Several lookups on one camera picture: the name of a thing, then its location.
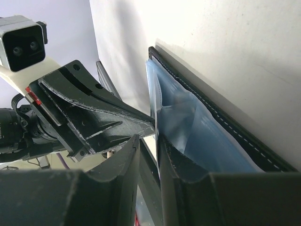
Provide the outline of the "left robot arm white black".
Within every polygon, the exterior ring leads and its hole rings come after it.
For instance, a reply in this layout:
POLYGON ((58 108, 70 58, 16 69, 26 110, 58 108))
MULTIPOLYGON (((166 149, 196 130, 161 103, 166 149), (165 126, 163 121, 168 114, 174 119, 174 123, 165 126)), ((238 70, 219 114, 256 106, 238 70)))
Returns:
POLYGON ((104 88, 78 61, 60 68, 47 60, 40 78, 18 84, 19 93, 0 111, 0 160, 29 160, 67 150, 68 156, 106 153, 132 136, 154 133, 154 120, 104 88))

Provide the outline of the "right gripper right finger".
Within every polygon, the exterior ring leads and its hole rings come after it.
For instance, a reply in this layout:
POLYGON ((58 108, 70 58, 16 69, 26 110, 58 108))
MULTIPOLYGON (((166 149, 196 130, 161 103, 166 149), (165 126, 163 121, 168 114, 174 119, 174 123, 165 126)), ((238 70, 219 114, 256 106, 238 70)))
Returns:
POLYGON ((166 226, 298 226, 300 173, 212 173, 158 138, 166 226))

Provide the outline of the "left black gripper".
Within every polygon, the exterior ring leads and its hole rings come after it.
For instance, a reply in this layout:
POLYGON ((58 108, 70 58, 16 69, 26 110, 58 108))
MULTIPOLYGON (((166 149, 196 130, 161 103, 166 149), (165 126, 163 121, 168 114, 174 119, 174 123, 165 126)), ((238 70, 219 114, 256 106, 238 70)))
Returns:
POLYGON ((77 161, 86 153, 121 146, 135 134, 154 134, 153 118, 106 90, 78 60, 30 83, 26 91, 43 133, 59 141, 77 161), (69 103, 56 105, 58 97, 69 103))

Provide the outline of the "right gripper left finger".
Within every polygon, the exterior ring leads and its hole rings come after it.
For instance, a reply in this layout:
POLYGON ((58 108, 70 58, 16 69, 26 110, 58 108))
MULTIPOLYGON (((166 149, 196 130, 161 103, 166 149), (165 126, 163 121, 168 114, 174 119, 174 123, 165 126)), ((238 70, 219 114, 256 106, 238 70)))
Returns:
POLYGON ((132 226, 135 223, 140 139, 88 172, 3 170, 3 226, 132 226))

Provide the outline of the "black leather card holder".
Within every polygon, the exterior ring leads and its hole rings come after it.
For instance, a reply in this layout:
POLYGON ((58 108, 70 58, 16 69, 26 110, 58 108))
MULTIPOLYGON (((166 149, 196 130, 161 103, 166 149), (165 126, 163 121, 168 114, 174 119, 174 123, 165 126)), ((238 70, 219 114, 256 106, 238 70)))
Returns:
POLYGON ((146 72, 156 133, 211 172, 294 172, 295 168, 227 115, 154 47, 146 72))

